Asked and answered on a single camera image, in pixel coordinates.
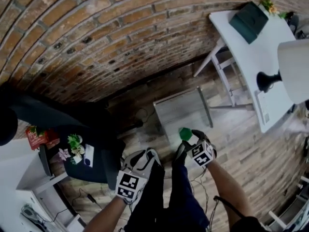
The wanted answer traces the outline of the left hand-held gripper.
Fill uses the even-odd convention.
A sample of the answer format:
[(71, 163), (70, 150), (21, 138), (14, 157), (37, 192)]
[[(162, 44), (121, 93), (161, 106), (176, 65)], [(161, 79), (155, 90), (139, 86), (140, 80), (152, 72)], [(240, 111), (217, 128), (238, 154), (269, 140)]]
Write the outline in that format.
[(135, 200), (148, 182), (151, 171), (161, 170), (159, 155), (153, 148), (147, 148), (147, 166), (134, 169), (145, 153), (146, 150), (136, 151), (124, 159), (116, 181), (115, 194), (118, 197)]

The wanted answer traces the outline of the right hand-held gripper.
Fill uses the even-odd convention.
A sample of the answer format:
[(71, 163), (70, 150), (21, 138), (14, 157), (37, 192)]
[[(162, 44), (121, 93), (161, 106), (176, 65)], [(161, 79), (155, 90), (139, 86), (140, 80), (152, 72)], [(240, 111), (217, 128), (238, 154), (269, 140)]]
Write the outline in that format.
[(188, 151), (189, 157), (195, 165), (205, 167), (216, 158), (216, 149), (213, 144), (208, 143), (208, 137), (200, 130), (191, 130), (192, 134), (198, 138), (196, 146), (192, 146), (187, 141), (182, 141), (184, 151)]

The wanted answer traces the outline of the green cup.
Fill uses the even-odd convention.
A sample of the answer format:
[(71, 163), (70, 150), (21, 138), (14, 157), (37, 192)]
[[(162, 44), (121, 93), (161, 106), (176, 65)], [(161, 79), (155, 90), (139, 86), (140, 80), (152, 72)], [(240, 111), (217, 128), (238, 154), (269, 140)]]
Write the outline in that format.
[(183, 141), (189, 141), (192, 135), (192, 130), (190, 128), (181, 128), (179, 130), (179, 136)]

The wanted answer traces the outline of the white remote control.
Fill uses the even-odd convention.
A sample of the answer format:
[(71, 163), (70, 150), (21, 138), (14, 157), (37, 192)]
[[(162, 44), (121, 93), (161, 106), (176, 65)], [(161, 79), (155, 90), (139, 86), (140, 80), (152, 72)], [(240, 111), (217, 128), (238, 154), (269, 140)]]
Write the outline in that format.
[(256, 96), (258, 106), (259, 106), (263, 124), (266, 125), (269, 122), (267, 94), (263, 91), (256, 90), (255, 96)]

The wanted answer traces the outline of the white table lamp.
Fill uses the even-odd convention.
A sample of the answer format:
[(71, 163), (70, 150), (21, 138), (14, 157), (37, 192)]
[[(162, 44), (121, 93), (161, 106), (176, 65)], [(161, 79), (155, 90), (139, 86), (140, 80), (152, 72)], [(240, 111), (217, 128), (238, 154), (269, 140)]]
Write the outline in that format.
[(267, 75), (259, 72), (256, 77), (259, 90), (266, 93), (272, 84), (283, 82), (294, 104), (309, 102), (309, 38), (282, 42), (277, 53), (278, 73)]

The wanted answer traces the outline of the person's left forearm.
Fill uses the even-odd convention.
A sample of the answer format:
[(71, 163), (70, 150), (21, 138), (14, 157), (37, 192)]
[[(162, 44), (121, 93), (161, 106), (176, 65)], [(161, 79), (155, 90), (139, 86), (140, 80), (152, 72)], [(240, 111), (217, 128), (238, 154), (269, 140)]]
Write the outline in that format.
[(113, 232), (126, 203), (116, 196), (112, 201), (87, 224), (83, 232)]

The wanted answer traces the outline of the person's right forearm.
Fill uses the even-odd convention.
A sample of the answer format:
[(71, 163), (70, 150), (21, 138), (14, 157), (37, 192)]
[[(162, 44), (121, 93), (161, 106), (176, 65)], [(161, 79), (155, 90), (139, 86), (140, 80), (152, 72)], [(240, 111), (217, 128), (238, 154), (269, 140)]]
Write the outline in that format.
[(207, 168), (216, 184), (220, 198), (229, 202), (245, 217), (252, 217), (249, 200), (241, 185), (216, 160), (211, 161)]

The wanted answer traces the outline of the person's right shoe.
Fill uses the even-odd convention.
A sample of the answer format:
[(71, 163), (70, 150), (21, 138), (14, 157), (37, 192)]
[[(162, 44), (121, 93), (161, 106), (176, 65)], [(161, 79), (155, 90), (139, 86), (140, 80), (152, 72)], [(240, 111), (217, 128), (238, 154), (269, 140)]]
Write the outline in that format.
[(172, 165), (184, 165), (186, 157), (185, 145), (181, 143), (177, 149)]

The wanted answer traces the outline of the small grey side table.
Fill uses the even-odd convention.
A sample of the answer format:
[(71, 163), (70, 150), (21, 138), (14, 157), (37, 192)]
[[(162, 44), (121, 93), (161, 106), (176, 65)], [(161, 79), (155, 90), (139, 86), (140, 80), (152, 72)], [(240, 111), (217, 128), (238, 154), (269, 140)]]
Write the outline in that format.
[(160, 124), (172, 148), (181, 143), (182, 128), (205, 131), (213, 127), (208, 105), (200, 87), (191, 88), (154, 102)]

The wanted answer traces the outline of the black low table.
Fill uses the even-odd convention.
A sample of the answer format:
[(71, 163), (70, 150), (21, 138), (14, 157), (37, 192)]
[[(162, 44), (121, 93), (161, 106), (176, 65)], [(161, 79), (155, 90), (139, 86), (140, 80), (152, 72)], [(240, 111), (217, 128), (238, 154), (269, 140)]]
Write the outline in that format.
[(80, 135), (82, 145), (94, 147), (93, 166), (87, 165), (84, 160), (73, 164), (71, 160), (64, 161), (64, 168), (69, 177), (95, 183), (108, 184), (115, 190), (116, 178), (121, 168), (121, 157), (125, 149), (125, 142), (117, 138), (112, 130), (96, 130), (82, 126), (59, 126), (55, 128), (60, 138), (57, 145), (61, 149), (70, 149), (68, 136)]

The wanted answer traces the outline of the person's legs in dark trousers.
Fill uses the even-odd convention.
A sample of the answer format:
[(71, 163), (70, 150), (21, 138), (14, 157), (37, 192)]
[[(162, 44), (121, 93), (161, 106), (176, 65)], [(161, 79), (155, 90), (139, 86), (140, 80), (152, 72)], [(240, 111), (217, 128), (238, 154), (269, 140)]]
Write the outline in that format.
[(163, 207), (164, 169), (154, 163), (149, 180), (135, 206), (125, 232), (206, 232), (210, 222), (193, 196), (187, 168), (172, 167), (172, 192)]

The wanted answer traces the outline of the white phone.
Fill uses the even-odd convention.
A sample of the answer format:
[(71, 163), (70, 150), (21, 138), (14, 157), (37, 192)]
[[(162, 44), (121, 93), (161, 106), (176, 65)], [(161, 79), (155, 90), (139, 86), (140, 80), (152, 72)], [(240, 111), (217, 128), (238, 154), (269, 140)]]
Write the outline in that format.
[(85, 144), (85, 153), (84, 153), (84, 165), (90, 168), (93, 167), (94, 160), (94, 147), (88, 144)]

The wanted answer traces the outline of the green plant in white pot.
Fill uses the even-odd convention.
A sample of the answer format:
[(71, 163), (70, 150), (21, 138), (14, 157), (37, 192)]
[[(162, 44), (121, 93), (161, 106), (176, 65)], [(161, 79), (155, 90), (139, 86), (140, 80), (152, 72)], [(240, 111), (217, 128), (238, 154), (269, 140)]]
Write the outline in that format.
[(70, 145), (71, 163), (77, 165), (82, 161), (85, 154), (84, 146), (82, 145), (83, 139), (80, 135), (70, 134), (68, 136), (68, 144)]

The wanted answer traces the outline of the pink artificial flower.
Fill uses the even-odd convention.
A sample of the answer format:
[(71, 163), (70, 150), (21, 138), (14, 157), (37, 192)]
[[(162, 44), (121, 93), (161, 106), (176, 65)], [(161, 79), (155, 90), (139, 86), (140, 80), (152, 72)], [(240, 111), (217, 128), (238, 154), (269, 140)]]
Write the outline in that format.
[(66, 161), (68, 158), (70, 158), (70, 154), (69, 154), (69, 151), (68, 149), (59, 149), (59, 152), (58, 152), (58, 155), (59, 157), (63, 160), (63, 161)]

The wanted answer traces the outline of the black flat bar device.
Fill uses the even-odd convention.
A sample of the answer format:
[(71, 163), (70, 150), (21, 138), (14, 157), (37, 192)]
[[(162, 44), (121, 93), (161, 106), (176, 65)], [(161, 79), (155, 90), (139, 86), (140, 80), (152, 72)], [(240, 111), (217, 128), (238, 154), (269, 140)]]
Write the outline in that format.
[(49, 158), (47, 156), (47, 146), (45, 144), (41, 144), (39, 146), (39, 158), (41, 160), (43, 169), (47, 176), (52, 176), (51, 167), (49, 163)]

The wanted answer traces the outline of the white square table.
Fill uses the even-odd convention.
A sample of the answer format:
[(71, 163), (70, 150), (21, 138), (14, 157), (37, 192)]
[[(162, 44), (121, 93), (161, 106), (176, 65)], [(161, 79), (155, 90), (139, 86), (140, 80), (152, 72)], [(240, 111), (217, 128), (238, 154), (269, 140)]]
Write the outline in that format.
[(261, 132), (265, 133), (272, 128), (294, 104), (289, 98), (283, 82), (271, 85), (267, 94), (269, 122), (264, 125), (256, 100), (256, 77), (259, 72), (275, 75), (279, 70), (278, 46), (282, 42), (297, 40), (287, 23), (278, 16), (268, 16), (268, 22), (258, 35), (257, 39), (248, 44), (244, 38), (229, 24), (237, 11), (221, 11), (210, 13), (209, 19), (220, 34), (215, 47), (208, 54), (194, 73), (197, 76), (208, 62), (213, 62), (222, 82), (227, 90), (231, 108), (237, 108), (229, 82), (224, 74), (224, 68), (236, 63), (246, 83), (252, 98), (252, 105), (256, 111)]

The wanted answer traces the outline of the black sofa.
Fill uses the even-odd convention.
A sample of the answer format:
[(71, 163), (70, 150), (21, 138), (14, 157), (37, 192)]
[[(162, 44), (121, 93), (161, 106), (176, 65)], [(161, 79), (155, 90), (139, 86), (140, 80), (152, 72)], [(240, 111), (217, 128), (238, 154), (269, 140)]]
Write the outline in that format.
[(122, 154), (126, 144), (117, 138), (114, 120), (97, 102), (60, 104), (47, 97), (0, 85), (0, 146), (9, 143), (23, 120), (40, 129), (82, 126), (98, 134), (104, 150)]

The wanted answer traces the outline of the red box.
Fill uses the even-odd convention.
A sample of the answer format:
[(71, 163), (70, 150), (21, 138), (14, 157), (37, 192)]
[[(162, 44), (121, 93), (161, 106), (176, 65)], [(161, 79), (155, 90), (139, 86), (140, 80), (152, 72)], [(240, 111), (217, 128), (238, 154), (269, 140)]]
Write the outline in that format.
[(40, 145), (46, 145), (50, 149), (60, 143), (59, 135), (53, 129), (41, 130), (36, 126), (29, 126), (26, 135), (32, 150), (39, 149)]

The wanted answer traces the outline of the white metal rack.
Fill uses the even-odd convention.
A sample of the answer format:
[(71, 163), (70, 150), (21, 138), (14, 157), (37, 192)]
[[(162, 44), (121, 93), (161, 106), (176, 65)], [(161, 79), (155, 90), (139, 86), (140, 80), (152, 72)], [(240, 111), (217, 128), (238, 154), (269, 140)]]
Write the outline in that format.
[(280, 214), (272, 211), (268, 214), (272, 222), (268, 225), (261, 223), (261, 226), (269, 232), (296, 232), (305, 228), (309, 223), (309, 178), (300, 177), (297, 186), (301, 192), (295, 196), (293, 202)]

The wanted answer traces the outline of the white cabinet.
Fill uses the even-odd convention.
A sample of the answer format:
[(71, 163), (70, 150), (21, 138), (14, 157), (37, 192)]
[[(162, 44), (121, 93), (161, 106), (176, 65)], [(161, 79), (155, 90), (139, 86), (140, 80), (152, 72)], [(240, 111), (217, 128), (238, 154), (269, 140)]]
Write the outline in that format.
[(5, 232), (38, 231), (21, 215), (28, 204), (52, 232), (83, 232), (80, 215), (69, 210), (55, 189), (65, 177), (65, 173), (47, 176), (26, 138), (0, 146), (0, 228)]

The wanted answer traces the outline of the black rectangular box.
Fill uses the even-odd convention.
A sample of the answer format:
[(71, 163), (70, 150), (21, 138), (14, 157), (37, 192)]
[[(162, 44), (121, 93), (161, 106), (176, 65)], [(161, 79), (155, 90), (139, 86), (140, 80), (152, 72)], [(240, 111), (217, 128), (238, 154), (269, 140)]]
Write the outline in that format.
[(252, 1), (242, 5), (241, 9), (235, 13), (229, 24), (251, 44), (255, 41), (268, 22), (266, 14)]

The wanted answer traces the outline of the orange flower bouquet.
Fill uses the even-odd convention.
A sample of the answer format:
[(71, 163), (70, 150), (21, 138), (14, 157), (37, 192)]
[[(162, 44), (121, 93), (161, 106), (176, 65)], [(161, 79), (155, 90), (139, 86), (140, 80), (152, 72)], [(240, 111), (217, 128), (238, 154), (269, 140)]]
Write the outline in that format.
[(271, 15), (277, 14), (278, 10), (271, 0), (260, 0), (260, 4), (264, 6), (266, 11)]

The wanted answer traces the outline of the black folding chair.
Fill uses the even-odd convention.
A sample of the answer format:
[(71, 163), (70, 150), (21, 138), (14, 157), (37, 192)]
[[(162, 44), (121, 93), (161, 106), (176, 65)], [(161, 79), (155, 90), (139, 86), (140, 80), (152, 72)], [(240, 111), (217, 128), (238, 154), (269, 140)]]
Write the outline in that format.
[(287, 14), (287, 24), (289, 26), (289, 28), (291, 29), (293, 35), (296, 34), (297, 31), (297, 27), (299, 24), (299, 17), (295, 12), (289, 12)]

